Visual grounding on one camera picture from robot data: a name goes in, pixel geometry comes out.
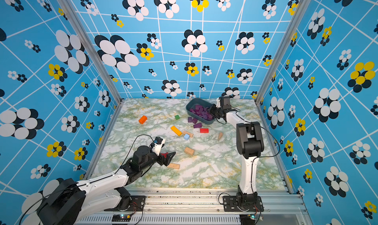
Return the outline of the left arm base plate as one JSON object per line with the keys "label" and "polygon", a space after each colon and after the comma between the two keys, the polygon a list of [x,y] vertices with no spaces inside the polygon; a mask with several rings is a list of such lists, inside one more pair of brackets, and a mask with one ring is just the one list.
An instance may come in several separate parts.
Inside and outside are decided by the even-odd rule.
{"label": "left arm base plate", "polygon": [[115,208],[106,209],[105,211],[128,211],[128,212],[143,211],[145,200],[146,200],[146,196],[131,195],[127,198],[126,197],[122,198],[120,203]]}

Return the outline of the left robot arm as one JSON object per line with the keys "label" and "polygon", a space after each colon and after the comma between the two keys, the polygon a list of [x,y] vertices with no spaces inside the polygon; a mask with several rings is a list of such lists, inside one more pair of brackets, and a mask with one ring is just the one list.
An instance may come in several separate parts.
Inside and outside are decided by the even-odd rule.
{"label": "left robot arm", "polygon": [[144,176],[154,164],[168,166],[175,152],[163,153],[165,140],[156,137],[142,145],[115,171],[87,180],[67,179],[43,196],[36,214],[44,225],[73,225],[103,210],[137,210],[127,185]]}

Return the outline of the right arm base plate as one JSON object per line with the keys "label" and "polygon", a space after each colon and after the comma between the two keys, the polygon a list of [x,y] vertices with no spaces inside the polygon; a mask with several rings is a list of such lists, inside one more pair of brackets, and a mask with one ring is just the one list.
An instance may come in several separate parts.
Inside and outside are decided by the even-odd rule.
{"label": "right arm base plate", "polygon": [[223,196],[221,203],[225,212],[263,212],[264,206],[260,196],[247,197]]}

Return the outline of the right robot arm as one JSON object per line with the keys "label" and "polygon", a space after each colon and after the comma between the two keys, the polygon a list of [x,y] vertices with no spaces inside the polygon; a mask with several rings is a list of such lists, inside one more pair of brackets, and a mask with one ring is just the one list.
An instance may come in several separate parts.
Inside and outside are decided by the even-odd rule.
{"label": "right robot arm", "polygon": [[257,167],[264,141],[259,122],[250,122],[238,115],[238,110],[229,107],[210,107],[210,114],[216,119],[224,119],[236,129],[236,148],[242,156],[242,174],[236,194],[238,207],[248,210],[258,203]]}

